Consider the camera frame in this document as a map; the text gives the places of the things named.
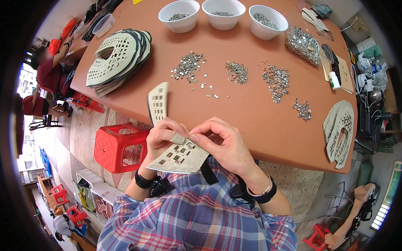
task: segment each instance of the red shirt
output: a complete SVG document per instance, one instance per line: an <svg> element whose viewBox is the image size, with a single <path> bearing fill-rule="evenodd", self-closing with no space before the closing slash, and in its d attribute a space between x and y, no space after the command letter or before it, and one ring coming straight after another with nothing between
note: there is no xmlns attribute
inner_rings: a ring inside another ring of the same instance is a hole
<svg viewBox="0 0 402 251"><path fill-rule="evenodd" d="M23 99L23 113L24 115L35 115L35 116L43 116L43 104L45 99L42 97L37 97L35 106L32 106L33 96L27 96Z"/></svg>
<svg viewBox="0 0 402 251"><path fill-rule="evenodd" d="M39 87L52 94L59 91L60 83L64 83L65 78L62 75L62 66L60 64L53 68L53 58L41 64L36 75Z"/></svg>

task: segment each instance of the silver bracelet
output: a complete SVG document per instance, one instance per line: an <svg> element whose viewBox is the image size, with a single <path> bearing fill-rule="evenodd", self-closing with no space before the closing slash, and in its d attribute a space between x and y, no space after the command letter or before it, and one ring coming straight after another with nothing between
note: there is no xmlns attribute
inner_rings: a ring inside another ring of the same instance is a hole
<svg viewBox="0 0 402 251"><path fill-rule="evenodd" d="M268 188L267 188L262 194L256 195L256 194L254 194L254 193L252 193L252 192L250 191L250 189L248 188L248 186L246 186L246 190L247 190L247 192L248 192L249 195L251 195L251 196L253 196L253 197L263 196L263 195L266 194L267 191L271 188L271 185L272 185L271 177L270 177L269 174L267 174L266 172L264 172L264 173L265 173L265 175L269 178L269 186L268 186Z"/></svg>

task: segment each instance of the white bottle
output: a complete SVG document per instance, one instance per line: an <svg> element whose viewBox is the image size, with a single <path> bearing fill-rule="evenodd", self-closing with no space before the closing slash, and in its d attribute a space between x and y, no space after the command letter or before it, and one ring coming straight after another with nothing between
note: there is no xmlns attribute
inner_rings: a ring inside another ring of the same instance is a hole
<svg viewBox="0 0 402 251"><path fill-rule="evenodd" d="M329 82L331 82L332 90L338 90L340 88L338 77L334 71L329 73Z"/></svg>

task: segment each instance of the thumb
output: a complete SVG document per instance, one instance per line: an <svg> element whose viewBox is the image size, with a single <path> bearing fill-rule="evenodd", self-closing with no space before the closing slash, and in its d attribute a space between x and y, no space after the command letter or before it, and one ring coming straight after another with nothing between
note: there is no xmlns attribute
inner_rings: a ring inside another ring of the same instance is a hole
<svg viewBox="0 0 402 251"><path fill-rule="evenodd" d="M189 139L194 141L199 147L207 151L208 153L214 155L219 150L219 145L215 144L212 140L210 140L207 136L193 133L189 135Z"/></svg>

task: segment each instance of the red stool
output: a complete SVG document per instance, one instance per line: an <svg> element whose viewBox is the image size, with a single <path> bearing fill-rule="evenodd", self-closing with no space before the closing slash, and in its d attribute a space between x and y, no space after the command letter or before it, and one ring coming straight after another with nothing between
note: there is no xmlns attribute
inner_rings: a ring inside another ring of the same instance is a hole
<svg viewBox="0 0 402 251"><path fill-rule="evenodd" d="M328 248L328 244L326 244L325 241L325 234L330 233L328 227L326 224L315 224L313 227L314 234L310 236L310 238L306 239L304 238L303 241L312 247L316 251L323 251Z"/></svg>
<svg viewBox="0 0 402 251"><path fill-rule="evenodd" d="M69 200L67 200L67 198L66 198L67 191L63 188L62 184L52 188L51 194L53 195L54 200L58 204L69 202Z"/></svg>
<svg viewBox="0 0 402 251"><path fill-rule="evenodd" d="M130 129L135 133L119 134L121 129ZM95 136L94 157L96 162L111 173L124 173L137 170L147 155L147 136L149 130L140 130L131 123L101 127ZM137 164L128 165L123 162L126 147L141 145L141 154Z"/></svg>
<svg viewBox="0 0 402 251"><path fill-rule="evenodd" d="M78 209L77 205L72 206L66 214L76 227L82 226L82 220L88 217L85 212L81 212Z"/></svg>

